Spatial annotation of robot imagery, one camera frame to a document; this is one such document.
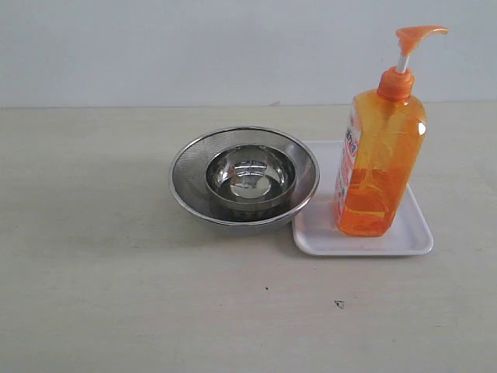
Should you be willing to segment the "orange pump soap bottle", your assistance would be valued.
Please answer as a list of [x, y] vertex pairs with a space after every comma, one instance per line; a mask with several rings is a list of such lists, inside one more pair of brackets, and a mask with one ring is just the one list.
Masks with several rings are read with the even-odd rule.
[[382, 236], [392, 225], [426, 135], [426, 110], [412, 89], [411, 53], [444, 26], [396, 31], [400, 55], [379, 85], [354, 96], [335, 180], [337, 228], [351, 236]]

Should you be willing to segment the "large steel mesh colander bowl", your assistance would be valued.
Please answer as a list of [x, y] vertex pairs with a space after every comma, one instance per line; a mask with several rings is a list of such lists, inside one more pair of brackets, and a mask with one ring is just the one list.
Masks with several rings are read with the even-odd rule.
[[[294, 162], [296, 186], [286, 202], [261, 211], [236, 211], [209, 194], [205, 170], [210, 160], [226, 148], [247, 144], [276, 148]], [[318, 161], [309, 147], [266, 127], [228, 127], [204, 134], [178, 152], [169, 170], [169, 187], [179, 205], [203, 223], [239, 235], [256, 235], [292, 221], [315, 195], [319, 181]]]

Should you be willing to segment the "small stainless steel bowl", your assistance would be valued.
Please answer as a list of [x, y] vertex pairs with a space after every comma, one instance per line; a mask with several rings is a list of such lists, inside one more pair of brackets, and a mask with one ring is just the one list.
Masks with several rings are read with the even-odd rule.
[[256, 144], [226, 148], [205, 170], [212, 198], [236, 211], [261, 211], [286, 202], [296, 175], [296, 166], [285, 153]]

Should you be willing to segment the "white plastic tray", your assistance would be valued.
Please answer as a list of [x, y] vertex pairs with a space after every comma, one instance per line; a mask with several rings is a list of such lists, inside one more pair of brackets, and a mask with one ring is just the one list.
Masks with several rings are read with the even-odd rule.
[[353, 237], [336, 228], [332, 211], [341, 141], [308, 141], [320, 168], [315, 195], [297, 214], [292, 231], [297, 248], [311, 256], [417, 256], [433, 248], [433, 236], [411, 189], [392, 226], [380, 237]]

